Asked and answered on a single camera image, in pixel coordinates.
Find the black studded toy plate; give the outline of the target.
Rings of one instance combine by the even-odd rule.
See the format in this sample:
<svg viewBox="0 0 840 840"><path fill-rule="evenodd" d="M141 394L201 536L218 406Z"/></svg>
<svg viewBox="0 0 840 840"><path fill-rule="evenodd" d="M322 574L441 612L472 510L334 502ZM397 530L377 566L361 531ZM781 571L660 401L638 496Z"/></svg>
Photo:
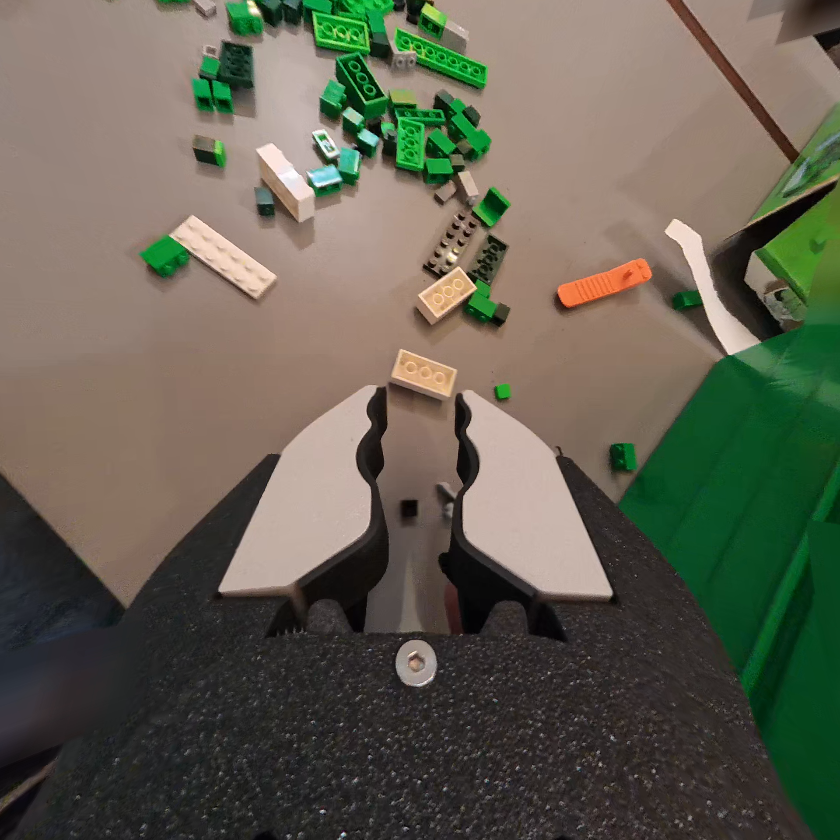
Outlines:
<svg viewBox="0 0 840 840"><path fill-rule="evenodd" d="M457 212L424 261L423 269L435 277L442 277L456 268L479 225L478 217L470 208Z"/></svg>

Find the person's leg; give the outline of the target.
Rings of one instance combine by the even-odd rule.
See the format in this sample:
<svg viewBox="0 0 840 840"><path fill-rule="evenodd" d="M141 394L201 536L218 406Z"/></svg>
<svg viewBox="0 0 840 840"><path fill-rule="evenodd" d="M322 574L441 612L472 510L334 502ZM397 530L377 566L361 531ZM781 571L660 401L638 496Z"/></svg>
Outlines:
<svg viewBox="0 0 840 840"><path fill-rule="evenodd" d="M1 764L107 719L130 680L123 607L1 478Z"/></svg>

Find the long green holed plate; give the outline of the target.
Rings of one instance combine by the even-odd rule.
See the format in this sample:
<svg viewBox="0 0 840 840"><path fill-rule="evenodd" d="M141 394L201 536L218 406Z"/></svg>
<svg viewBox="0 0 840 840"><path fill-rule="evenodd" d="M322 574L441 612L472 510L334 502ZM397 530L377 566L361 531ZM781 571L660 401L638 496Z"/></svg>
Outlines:
<svg viewBox="0 0 840 840"><path fill-rule="evenodd" d="M484 89L487 85L487 65L476 59L471 59L399 27L394 31L394 45L397 50L416 53L416 62L422 67L461 81L473 88Z"/></svg>

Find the grey desk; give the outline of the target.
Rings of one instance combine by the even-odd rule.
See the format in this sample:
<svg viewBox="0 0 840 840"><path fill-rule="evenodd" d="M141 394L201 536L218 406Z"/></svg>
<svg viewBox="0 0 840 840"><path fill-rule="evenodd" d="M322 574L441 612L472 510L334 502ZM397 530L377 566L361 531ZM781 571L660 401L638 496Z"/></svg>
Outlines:
<svg viewBox="0 0 840 840"><path fill-rule="evenodd" d="M441 2L487 65L476 90L368 59L422 108L447 89L477 108L481 195L510 202L494 329L429 326L422 264L458 207L378 154L313 220L259 217L256 149L300 173L335 55L310 28L266 28L233 117L199 112L202 47L235 40L224 8L2 2L2 469L129 604L265 455L399 349L458 370L456 387L559 446L612 499L610 444L646 459L722 357L665 229L708 249L745 225L838 102L813 39L777 44L752 2ZM258 300L190 256L162 278L140 252L195 215L276 274ZM645 259L641 286L577 308L558 287Z"/></svg>

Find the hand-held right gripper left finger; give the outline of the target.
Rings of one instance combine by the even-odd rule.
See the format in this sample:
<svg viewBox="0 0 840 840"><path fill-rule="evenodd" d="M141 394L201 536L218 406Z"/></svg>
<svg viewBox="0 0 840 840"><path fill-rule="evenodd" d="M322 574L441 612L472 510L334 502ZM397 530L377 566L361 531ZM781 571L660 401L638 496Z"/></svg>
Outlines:
<svg viewBox="0 0 840 840"><path fill-rule="evenodd" d="M366 385L283 448L220 582L221 597L284 596L294 616L339 604L364 630L368 594L389 560L376 480L384 467L386 389Z"/></svg>

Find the white studded toy plate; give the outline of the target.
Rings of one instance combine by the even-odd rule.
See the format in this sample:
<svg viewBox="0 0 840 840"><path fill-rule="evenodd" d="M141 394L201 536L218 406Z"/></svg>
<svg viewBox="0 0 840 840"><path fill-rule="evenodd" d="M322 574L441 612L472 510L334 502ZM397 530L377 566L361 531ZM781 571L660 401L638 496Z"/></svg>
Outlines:
<svg viewBox="0 0 840 840"><path fill-rule="evenodd" d="M197 216L189 216L170 236L190 255L254 300L277 281L277 275L232 244Z"/></svg>

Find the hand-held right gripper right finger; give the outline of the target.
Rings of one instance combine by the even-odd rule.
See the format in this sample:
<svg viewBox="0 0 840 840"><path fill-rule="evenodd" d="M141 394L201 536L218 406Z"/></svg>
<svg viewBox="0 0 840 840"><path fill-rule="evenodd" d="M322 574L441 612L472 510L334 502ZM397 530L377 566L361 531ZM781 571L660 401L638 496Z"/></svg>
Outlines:
<svg viewBox="0 0 840 840"><path fill-rule="evenodd" d="M455 399L457 472L448 550L463 630L477 634L503 602L527 632L562 635L554 603L608 603L614 589L558 455L529 427L465 390Z"/></svg>

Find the cream toy brick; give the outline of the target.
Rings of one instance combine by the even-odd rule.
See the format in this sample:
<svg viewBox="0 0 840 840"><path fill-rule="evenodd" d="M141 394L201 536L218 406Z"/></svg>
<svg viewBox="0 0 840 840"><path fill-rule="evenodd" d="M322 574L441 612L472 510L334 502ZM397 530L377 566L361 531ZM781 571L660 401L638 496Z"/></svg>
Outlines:
<svg viewBox="0 0 840 840"><path fill-rule="evenodd" d="M476 291L473 280L460 267L455 267L417 295L416 308L429 324L435 325Z"/></svg>
<svg viewBox="0 0 840 840"><path fill-rule="evenodd" d="M456 368L399 349L390 383L443 402L453 395L457 373Z"/></svg>

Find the orange brick separator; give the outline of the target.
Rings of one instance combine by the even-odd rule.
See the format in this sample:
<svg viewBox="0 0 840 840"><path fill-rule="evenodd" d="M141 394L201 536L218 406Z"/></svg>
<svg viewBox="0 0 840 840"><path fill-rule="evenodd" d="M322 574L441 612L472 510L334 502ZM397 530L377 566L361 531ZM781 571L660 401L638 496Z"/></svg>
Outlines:
<svg viewBox="0 0 840 840"><path fill-rule="evenodd" d="M651 280L652 275L645 259L634 259L607 271L565 282L558 287L557 296L565 308L577 308L641 286Z"/></svg>

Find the green cardboard toy box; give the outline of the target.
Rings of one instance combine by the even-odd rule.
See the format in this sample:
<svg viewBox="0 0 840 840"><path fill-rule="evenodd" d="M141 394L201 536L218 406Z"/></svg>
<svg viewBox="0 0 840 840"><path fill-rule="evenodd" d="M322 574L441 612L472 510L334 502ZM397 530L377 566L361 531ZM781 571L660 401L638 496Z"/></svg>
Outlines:
<svg viewBox="0 0 840 840"><path fill-rule="evenodd" d="M795 809L838 838L838 105L715 266L665 234L725 355L620 508L710 620Z"/></svg>

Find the pile of green toy bricks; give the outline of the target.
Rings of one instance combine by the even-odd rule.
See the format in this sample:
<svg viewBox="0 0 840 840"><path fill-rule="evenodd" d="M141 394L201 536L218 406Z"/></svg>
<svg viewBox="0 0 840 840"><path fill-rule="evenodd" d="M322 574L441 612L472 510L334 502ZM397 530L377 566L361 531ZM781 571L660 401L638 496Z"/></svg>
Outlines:
<svg viewBox="0 0 840 840"><path fill-rule="evenodd" d="M466 164L479 161L490 149L490 136L480 128L478 111L445 89L436 92L431 109L421 109L411 91L385 91L371 71L367 56L387 60L391 66L396 47L385 15L396 6L397 2L227 2L226 13L233 34L251 37L263 35L266 24L297 26L306 19L314 45L338 54L318 110L343 132L347 145L336 143L328 129L318 127L311 132L311 144L322 165L298 172L313 188L315 206L319 198L357 186L364 160L373 160L381 149L398 171L419 174L425 184L438 186L436 201L443 204L458 196L465 204L459 211L470 208L480 226L492 228L510 203L495 187L477 201L479 194ZM433 2L409 2L408 11L416 13L409 15L408 21L419 23L420 36L441 45L446 15ZM191 79L196 109L233 116L234 91L254 90L254 82L251 45L223 40L218 46L205 46L197 77ZM255 206L260 217L274 217L279 206L298 224L313 220L297 222L260 175L259 179ZM465 271L477 291L463 305L479 322L501 326L508 320L509 307L490 296L507 251L504 242L489 234ZM162 278L174 275L190 256L170 234L140 252L145 265Z"/></svg>

